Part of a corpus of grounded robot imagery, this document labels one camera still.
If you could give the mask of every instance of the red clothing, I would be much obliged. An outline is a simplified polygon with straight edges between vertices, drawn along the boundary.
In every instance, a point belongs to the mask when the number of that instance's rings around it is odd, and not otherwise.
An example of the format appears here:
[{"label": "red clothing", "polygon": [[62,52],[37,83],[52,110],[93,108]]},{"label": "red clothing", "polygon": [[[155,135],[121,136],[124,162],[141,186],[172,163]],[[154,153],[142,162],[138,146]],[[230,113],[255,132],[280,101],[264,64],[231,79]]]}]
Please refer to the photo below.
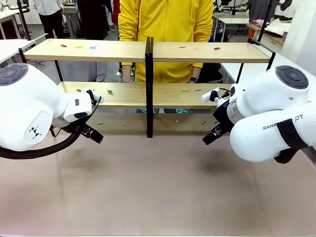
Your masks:
[{"label": "red clothing", "polygon": [[114,25],[119,26],[119,14],[120,14],[120,3],[119,0],[113,0],[113,14],[112,14],[112,22]]}]

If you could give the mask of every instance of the white shirt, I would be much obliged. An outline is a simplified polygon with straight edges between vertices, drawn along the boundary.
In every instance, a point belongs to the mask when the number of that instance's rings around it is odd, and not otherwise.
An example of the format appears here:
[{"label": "white shirt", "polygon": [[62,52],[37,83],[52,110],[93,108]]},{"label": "white shirt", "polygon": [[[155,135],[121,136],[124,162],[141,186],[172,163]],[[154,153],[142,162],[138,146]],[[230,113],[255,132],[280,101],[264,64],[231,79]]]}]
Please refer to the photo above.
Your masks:
[{"label": "white shirt", "polygon": [[62,0],[34,0],[34,6],[40,15],[48,16],[62,8]]}]

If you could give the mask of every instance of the black pants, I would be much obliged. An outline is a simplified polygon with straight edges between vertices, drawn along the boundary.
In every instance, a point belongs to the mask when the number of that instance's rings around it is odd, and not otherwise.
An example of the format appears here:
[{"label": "black pants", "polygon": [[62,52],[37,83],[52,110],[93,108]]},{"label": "black pants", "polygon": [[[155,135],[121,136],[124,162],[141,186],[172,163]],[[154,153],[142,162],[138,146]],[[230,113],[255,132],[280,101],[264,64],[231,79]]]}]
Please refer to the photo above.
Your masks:
[{"label": "black pants", "polygon": [[51,15],[40,15],[39,18],[44,26],[44,32],[48,34],[49,38],[55,38],[53,29],[58,39],[64,39],[63,15],[58,10]]}]

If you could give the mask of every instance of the gray pants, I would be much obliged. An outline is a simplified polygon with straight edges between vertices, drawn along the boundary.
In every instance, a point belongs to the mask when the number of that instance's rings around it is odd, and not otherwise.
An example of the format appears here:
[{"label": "gray pants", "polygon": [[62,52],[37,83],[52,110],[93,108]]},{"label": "gray pants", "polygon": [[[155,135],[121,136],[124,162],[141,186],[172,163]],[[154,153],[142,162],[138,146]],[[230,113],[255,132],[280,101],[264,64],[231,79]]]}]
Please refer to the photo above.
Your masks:
[{"label": "gray pants", "polygon": [[107,74],[106,62],[87,62],[88,63],[88,81],[101,82],[105,80]]}]

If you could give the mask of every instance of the yellow jacket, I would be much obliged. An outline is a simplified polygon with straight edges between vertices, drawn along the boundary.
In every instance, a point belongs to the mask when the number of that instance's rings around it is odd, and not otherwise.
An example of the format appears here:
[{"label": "yellow jacket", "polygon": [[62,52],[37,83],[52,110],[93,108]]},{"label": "yellow jacket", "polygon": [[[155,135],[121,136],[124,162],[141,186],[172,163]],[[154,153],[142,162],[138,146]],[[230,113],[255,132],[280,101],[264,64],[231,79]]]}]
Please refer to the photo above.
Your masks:
[{"label": "yellow jacket", "polygon": [[[120,11],[121,41],[151,36],[163,42],[208,42],[211,36],[213,0],[120,0]],[[154,83],[186,83],[192,66],[202,63],[154,63]],[[136,65],[136,80],[146,81],[144,63]]]}]

